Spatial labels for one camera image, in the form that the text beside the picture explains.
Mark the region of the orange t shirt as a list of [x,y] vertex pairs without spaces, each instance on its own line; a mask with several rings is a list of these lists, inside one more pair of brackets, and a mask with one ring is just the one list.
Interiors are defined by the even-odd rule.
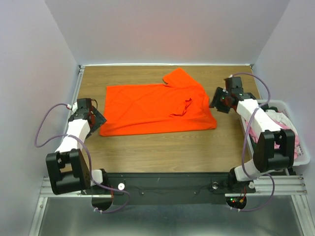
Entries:
[[162,84],[106,88],[100,135],[124,136],[216,129],[204,87],[181,68]]

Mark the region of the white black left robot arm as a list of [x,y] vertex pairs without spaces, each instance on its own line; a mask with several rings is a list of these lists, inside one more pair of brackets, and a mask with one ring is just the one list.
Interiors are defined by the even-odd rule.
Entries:
[[60,146],[46,156],[46,166],[54,194],[86,190],[91,174],[82,154],[85,140],[98,130],[106,119],[92,106],[77,109],[68,119],[68,128]]

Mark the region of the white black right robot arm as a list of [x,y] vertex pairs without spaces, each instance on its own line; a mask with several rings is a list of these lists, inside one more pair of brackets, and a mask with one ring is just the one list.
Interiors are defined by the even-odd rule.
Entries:
[[250,130],[258,137],[252,159],[232,168],[227,176],[226,187],[232,192],[239,191],[262,174],[291,168],[294,164],[294,131],[275,123],[261,108],[264,105],[266,103],[259,104],[251,93],[232,93],[220,87],[216,89],[209,105],[223,113],[234,109],[247,121],[245,145]]

